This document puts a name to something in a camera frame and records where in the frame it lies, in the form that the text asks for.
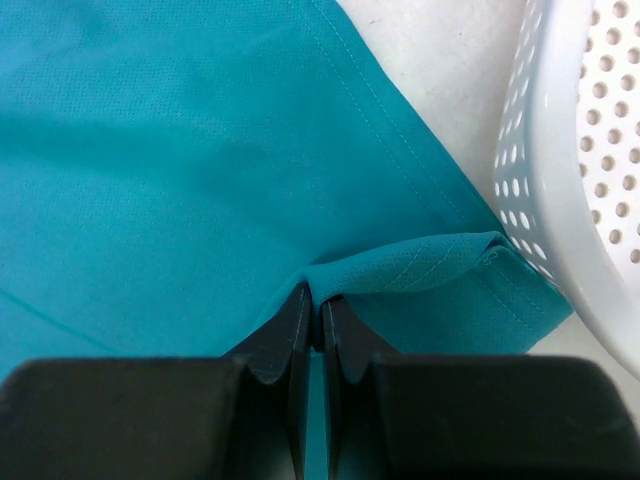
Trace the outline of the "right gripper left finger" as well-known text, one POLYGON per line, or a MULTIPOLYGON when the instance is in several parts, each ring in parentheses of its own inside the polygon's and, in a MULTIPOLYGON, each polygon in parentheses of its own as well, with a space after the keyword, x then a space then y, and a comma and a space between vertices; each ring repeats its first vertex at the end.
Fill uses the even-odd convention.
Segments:
POLYGON ((218 358, 30 361, 1 387, 5 479, 300 479, 312 301, 218 358))

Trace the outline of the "teal t shirt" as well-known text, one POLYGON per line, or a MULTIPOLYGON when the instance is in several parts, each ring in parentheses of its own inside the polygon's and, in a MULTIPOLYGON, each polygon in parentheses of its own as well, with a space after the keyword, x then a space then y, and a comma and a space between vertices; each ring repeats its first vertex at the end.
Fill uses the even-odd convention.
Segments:
POLYGON ((334 1, 1 5, 1 373, 217 356, 296 284, 396 348, 570 313, 334 1))

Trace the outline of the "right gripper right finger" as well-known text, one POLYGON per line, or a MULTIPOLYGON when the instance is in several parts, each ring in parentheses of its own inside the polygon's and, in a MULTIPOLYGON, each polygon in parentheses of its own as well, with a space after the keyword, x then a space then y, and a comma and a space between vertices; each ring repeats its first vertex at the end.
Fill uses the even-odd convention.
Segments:
POLYGON ((595 363, 406 354, 321 309, 332 479, 635 479, 639 436, 595 363))

